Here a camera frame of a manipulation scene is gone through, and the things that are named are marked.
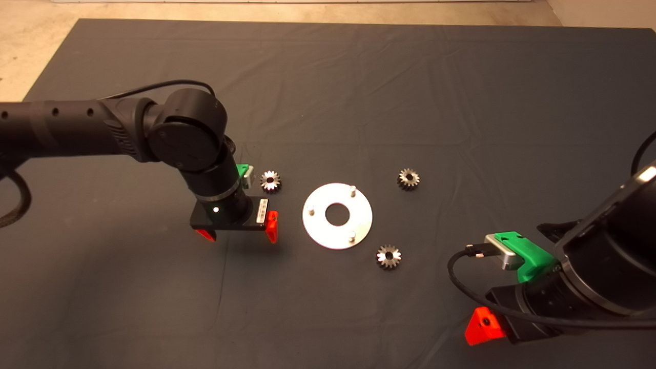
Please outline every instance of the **floor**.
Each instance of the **floor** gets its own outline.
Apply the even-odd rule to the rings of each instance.
[[[56,4],[0,0],[0,101],[20,101],[79,18],[561,26],[546,0],[415,4]]]

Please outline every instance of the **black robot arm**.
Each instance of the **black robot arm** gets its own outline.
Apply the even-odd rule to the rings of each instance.
[[[204,236],[265,230],[268,201],[245,195],[224,135],[227,121],[214,96],[189,88],[164,104],[148,98],[0,103],[0,153],[14,162],[114,154],[161,161],[179,170],[196,196],[191,226]]]

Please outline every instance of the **metal gear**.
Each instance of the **metal gear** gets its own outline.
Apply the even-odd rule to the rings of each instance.
[[[260,177],[260,186],[268,194],[278,191],[280,185],[280,175],[275,171],[265,171]]]
[[[383,269],[394,269],[401,263],[401,252],[392,245],[383,245],[376,253],[376,261]]]
[[[406,168],[399,172],[396,182],[406,191],[412,191],[419,186],[419,174],[413,169]]]

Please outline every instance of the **aluminum ring plate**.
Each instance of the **aluminum ring plate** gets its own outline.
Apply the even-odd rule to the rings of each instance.
[[[326,219],[326,209],[333,204],[342,204],[348,209],[348,221],[341,226],[332,225]],[[333,250],[348,249],[360,243],[369,233],[372,220],[371,205],[365,195],[345,183],[329,183],[317,188],[303,206],[305,230],[319,245]]]

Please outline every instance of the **center hole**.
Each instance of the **center hole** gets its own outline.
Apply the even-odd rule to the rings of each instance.
[[[326,209],[326,219],[334,226],[346,224],[349,216],[348,209],[342,204],[333,204]]]

